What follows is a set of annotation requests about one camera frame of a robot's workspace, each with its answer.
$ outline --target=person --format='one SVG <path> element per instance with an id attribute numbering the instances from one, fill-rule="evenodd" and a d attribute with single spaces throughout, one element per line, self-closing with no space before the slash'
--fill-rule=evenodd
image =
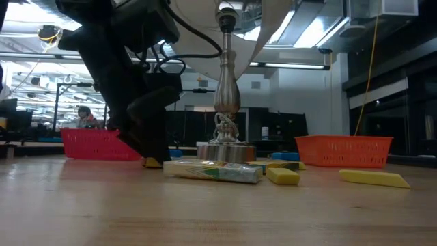
<path id="1" fill-rule="evenodd" d="M 80 106 L 77 114 L 79 116 L 79 121 L 77 122 L 77 128 L 100 128 L 100 124 L 97 119 L 92 115 L 91 109 L 86 106 Z"/>

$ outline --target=yellow object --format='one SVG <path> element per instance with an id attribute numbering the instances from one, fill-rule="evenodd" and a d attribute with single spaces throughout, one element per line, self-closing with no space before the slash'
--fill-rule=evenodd
<path id="1" fill-rule="evenodd" d="M 163 166 L 155 158 L 152 157 L 146 158 L 144 160 L 143 166 L 147 168 L 163 168 Z"/>
<path id="2" fill-rule="evenodd" d="M 307 166 L 305 166 L 305 164 L 303 162 L 299 161 L 299 170 L 306 170 Z"/>
<path id="3" fill-rule="evenodd" d="M 277 185 L 297 185 L 300 175 L 286 168 L 267 169 L 267 178 Z"/>
<path id="4" fill-rule="evenodd" d="M 347 182 L 410 188 L 410 185 L 399 174 L 358 170 L 340 170 L 339 173 L 341 178 Z"/>
<path id="5" fill-rule="evenodd" d="M 298 170 L 300 169 L 301 163 L 297 161 L 271 160 L 271 161 L 248 161 L 247 164 L 256 167 L 262 167 L 263 173 L 265 174 L 267 169 L 269 168 L 286 168 L 290 170 Z"/>
<path id="6" fill-rule="evenodd" d="M 354 136 L 358 135 L 358 130 L 360 129 L 361 118 L 362 118 L 363 112 L 364 112 L 364 106 L 366 105 L 367 95 L 368 95 L 369 88 L 370 88 L 371 69 L 373 68 L 373 60 L 375 58 L 376 36 L 378 35 L 378 22 L 379 22 L 379 19 L 380 19 L 381 8 L 382 8 L 382 0 L 379 1 L 378 15 L 376 15 L 376 20 L 375 20 L 375 31 L 373 32 L 373 43 L 372 43 L 372 46 L 371 46 L 371 56 L 370 56 L 370 65 L 369 65 L 369 77 L 367 79 L 367 87 L 366 87 L 366 91 L 364 93 L 364 101 L 363 101 L 363 105 L 361 106 L 360 117 L 358 118 L 358 123 L 356 123 L 356 128 L 355 128 Z"/>
<path id="7" fill-rule="evenodd" d="M 6 129 L 7 125 L 8 125 L 8 119 L 5 117 L 0 117 L 0 126 Z"/>

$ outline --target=wall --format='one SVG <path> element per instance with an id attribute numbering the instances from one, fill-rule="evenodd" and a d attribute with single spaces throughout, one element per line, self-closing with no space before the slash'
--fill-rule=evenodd
<path id="1" fill-rule="evenodd" d="M 349 135 L 348 100 L 341 89 L 347 72 L 346 54 L 337 56 L 331 71 L 278 69 L 270 79 L 270 111 L 304 113 L 310 135 Z"/>
<path id="2" fill-rule="evenodd" d="M 195 73 L 186 73 L 182 75 L 182 88 L 184 90 L 191 90 L 199 88 L 197 77 Z M 217 88 L 217 81 L 206 77 L 202 79 L 208 80 L 208 87 L 204 89 L 215 90 Z M 260 81 L 261 89 L 252 89 L 252 81 Z M 270 106 L 269 95 L 270 87 L 269 80 L 264 78 L 263 74 L 244 74 L 238 81 L 241 95 L 241 107 L 266 107 Z M 176 104 L 176 110 L 183 111 L 185 106 L 214 106 L 214 93 L 208 92 L 206 94 L 194 94 L 192 92 L 185 92 Z M 174 105 L 169 105 L 168 110 L 174 110 Z"/>
<path id="3" fill-rule="evenodd" d="M 198 88 L 198 74 L 182 75 L 184 89 Z M 278 69 L 270 79 L 262 74 L 244 74 L 238 80 L 242 107 L 265 107 L 270 112 L 304 113 L 310 135 L 349 135 L 349 104 L 341 84 L 348 80 L 348 58 L 338 54 L 331 71 Z M 261 81 L 261 89 L 251 89 L 252 81 Z M 208 79 L 208 90 L 217 81 Z M 212 107 L 214 93 L 186 92 L 177 103 L 185 106 Z M 167 107 L 173 110 L 174 105 Z"/>

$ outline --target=black cable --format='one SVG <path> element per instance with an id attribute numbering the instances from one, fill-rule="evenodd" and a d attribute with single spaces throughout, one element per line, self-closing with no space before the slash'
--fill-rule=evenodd
<path id="1" fill-rule="evenodd" d="M 170 57 L 164 58 L 162 61 L 160 61 L 157 66 L 158 69 L 160 69 L 160 66 L 172 59 L 181 59 L 181 58 L 201 58 L 201 59 L 210 59 L 210 58 L 216 58 L 219 57 L 223 50 L 222 48 L 210 37 L 207 35 L 201 33 L 200 31 L 197 31 L 195 28 L 191 27 L 189 24 L 187 24 L 184 20 L 182 20 L 176 13 L 170 8 L 169 4 L 167 3 L 167 0 L 160 0 L 161 4 L 163 5 L 165 11 L 169 13 L 169 15 L 181 26 L 185 27 L 187 30 L 189 30 L 191 33 L 195 34 L 196 36 L 200 37 L 201 39 L 205 40 L 209 44 L 211 44 L 216 50 L 217 53 L 211 54 L 211 55 L 201 55 L 201 54 L 187 54 L 187 55 L 172 55 Z"/>
<path id="2" fill-rule="evenodd" d="M 166 52 L 164 51 L 164 45 L 165 45 L 165 42 L 163 42 L 163 43 L 159 46 L 159 52 L 160 52 L 161 55 L 163 55 L 163 57 L 166 59 L 166 58 L 169 58 L 169 56 L 168 56 L 168 55 L 166 54 Z M 186 70 L 186 63 L 185 63 L 185 61 L 183 61 L 183 60 L 181 60 L 181 59 L 176 59 L 176 58 L 171 58 L 171 60 L 179 61 L 179 62 L 182 63 L 182 69 L 181 69 L 181 71 L 179 71 L 179 75 L 183 74 L 183 73 L 185 72 L 185 70 Z M 165 73 L 165 71 L 161 68 L 161 66 L 160 66 L 159 64 L 157 64 L 157 65 L 155 66 L 155 69 L 154 69 L 153 72 L 158 72 L 158 69 L 159 69 L 162 73 Z"/>
<path id="3" fill-rule="evenodd" d="M 150 47 L 150 49 L 152 50 L 153 56 L 155 57 L 156 63 L 159 63 L 159 56 L 158 53 L 156 52 L 155 47 Z"/>
<path id="4" fill-rule="evenodd" d="M 151 66 L 150 66 L 150 64 L 144 59 L 143 60 L 143 58 L 142 57 L 139 57 L 139 55 L 138 54 L 136 54 L 136 53 L 134 53 L 134 55 L 135 55 L 135 57 L 136 58 L 138 58 L 139 59 L 139 64 L 140 64 L 140 66 L 142 67 L 142 68 L 145 68 L 145 71 L 147 72 L 148 70 L 150 70 L 150 68 L 152 68 Z"/>

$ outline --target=yellow cable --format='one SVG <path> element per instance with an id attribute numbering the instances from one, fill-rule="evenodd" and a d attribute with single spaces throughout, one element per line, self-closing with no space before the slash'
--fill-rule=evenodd
<path id="1" fill-rule="evenodd" d="M 333 53 L 330 53 L 330 133 L 333 133 Z"/>
<path id="2" fill-rule="evenodd" d="M 56 38 L 56 37 L 59 35 L 59 33 L 60 33 L 60 31 L 58 31 L 55 35 L 53 35 L 53 36 L 51 36 L 51 37 L 48 37 L 48 38 L 41 38 L 41 37 L 39 36 L 39 34 L 38 34 L 38 37 L 39 37 L 39 39 L 41 39 L 41 40 L 50 40 L 50 39 Z"/>
<path id="3" fill-rule="evenodd" d="M 369 91 L 370 81 L 371 81 L 371 69 L 373 67 L 373 59 L 375 57 L 376 36 L 377 36 L 377 32 L 378 32 L 378 21 L 379 21 L 379 17 L 380 17 L 380 13 L 381 13 L 381 5 L 382 5 L 382 1 L 380 0 L 380 6 L 379 6 L 379 10 L 378 10 L 378 15 L 376 16 L 376 22 L 375 22 L 375 33 L 373 34 L 373 44 L 372 44 L 372 48 L 371 48 L 371 57 L 370 57 L 370 66 L 369 66 L 369 78 L 367 80 L 366 92 L 364 93 L 364 102 L 363 102 L 363 105 L 361 106 L 360 117 L 358 118 L 358 123 L 356 124 L 356 129 L 355 129 L 354 136 L 356 136 L 358 134 L 358 130 L 360 128 L 360 123 L 361 123 L 361 118 L 363 117 L 364 106 L 365 106 L 365 104 L 367 102 L 367 93 Z"/>

